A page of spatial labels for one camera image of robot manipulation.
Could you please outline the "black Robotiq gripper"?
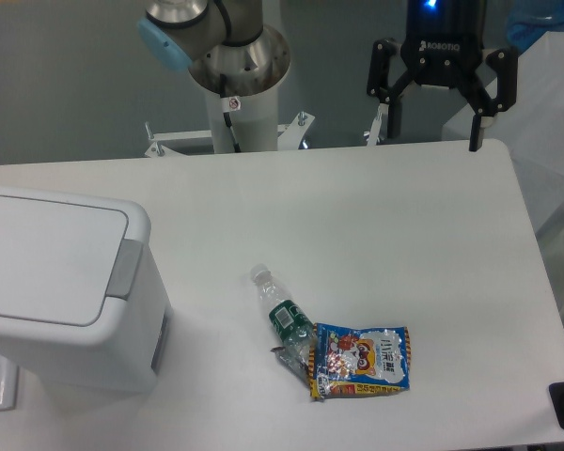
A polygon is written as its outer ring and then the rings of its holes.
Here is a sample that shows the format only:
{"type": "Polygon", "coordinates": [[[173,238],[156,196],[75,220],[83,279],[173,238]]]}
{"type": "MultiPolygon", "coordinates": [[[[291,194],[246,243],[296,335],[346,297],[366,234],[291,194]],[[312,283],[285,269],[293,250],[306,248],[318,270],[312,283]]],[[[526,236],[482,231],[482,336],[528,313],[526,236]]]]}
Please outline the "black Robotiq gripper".
{"type": "Polygon", "coordinates": [[[406,36],[399,44],[391,38],[372,44],[366,91],[387,108],[386,137],[401,132],[401,96],[412,83],[457,87],[472,108],[469,151],[482,146],[483,120],[508,111],[517,99],[519,51],[514,46],[482,50],[484,3],[469,0],[409,1],[406,36]],[[405,72],[391,85],[392,59],[399,56],[405,72]],[[492,98],[477,75],[484,63],[495,73],[492,98]]]}

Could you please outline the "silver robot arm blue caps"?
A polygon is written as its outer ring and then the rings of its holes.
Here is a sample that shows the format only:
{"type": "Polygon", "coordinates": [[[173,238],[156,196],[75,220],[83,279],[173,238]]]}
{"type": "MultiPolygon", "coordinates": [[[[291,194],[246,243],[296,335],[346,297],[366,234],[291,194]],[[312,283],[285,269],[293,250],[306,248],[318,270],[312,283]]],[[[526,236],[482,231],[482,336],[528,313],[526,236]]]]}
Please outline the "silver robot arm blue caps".
{"type": "MultiPolygon", "coordinates": [[[[473,112],[469,148],[517,100],[518,52],[483,45],[482,1],[411,1],[404,40],[373,43],[367,94],[378,110],[367,135],[376,146],[400,134],[404,92],[434,86],[460,92],[473,112]]],[[[310,117],[278,127],[277,90],[290,70],[290,47],[263,20],[259,1],[150,1],[137,31],[152,55],[186,71],[203,90],[217,153],[298,148],[310,117]]]]}

